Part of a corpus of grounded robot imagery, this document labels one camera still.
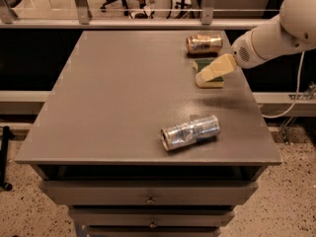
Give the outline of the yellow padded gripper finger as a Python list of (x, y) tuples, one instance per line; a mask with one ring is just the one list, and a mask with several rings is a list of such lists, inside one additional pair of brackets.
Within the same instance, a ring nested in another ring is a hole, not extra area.
[(216, 58), (200, 73), (204, 81), (210, 81), (217, 77), (232, 72), (237, 66), (236, 60), (232, 54), (225, 53)]

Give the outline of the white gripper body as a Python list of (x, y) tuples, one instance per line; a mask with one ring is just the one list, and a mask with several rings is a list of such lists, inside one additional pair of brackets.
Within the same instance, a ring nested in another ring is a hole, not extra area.
[(252, 44), (252, 32), (248, 31), (236, 39), (233, 44), (233, 54), (237, 64), (244, 69), (256, 67), (264, 60), (255, 52)]

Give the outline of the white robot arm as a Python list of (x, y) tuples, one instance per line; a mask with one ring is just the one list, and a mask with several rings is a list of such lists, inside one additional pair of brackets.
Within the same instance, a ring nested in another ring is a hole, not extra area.
[(202, 85), (232, 72), (237, 66), (254, 68), (283, 55), (316, 46), (316, 0), (283, 0), (279, 13), (233, 42), (232, 54), (215, 58), (197, 71)]

